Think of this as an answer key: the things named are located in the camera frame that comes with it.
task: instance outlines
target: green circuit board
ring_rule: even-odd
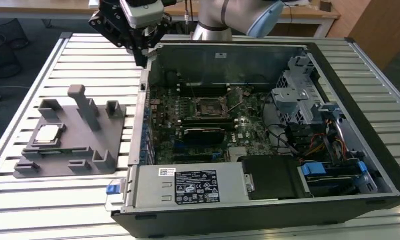
[[[212,156],[213,163],[229,162],[228,148],[245,147],[248,155],[271,155],[273,148],[261,121],[265,94],[252,93],[253,88],[235,86],[223,97],[181,97],[177,89],[150,88],[154,164],[189,164],[203,161],[180,161],[184,156]],[[215,145],[187,145],[180,122],[197,119],[231,119],[236,125]]]

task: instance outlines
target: cpu holder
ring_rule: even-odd
[[[116,172],[126,107],[117,101],[96,106],[85,90],[84,85],[68,89],[77,106],[61,106],[56,99],[42,100],[42,117],[14,166],[16,178]]]

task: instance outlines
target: yellow wire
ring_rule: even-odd
[[[311,150],[311,152],[309,152],[305,156],[308,156],[308,155],[316,153],[324,146],[325,146],[325,144],[321,143],[313,150]]]

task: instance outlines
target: wooden table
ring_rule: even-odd
[[[192,4],[196,19],[200,8],[199,1],[201,0],[195,0]],[[97,0],[0,0],[0,18],[88,20],[97,10],[94,2]],[[340,14],[336,11],[316,10],[317,3],[319,0],[313,0],[312,6],[292,7],[292,17],[291,10],[285,9],[279,23],[319,25],[313,36],[324,38]],[[165,11],[173,16],[175,21],[184,20],[184,2],[167,7]]]

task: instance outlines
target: sticker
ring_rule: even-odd
[[[216,59],[225,59],[227,58],[227,53],[224,53],[224,52],[215,53],[215,58]]]
[[[216,170],[175,173],[175,202],[177,205],[220,202]]]
[[[175,176],[176,168],[160,168],[158,177]]]

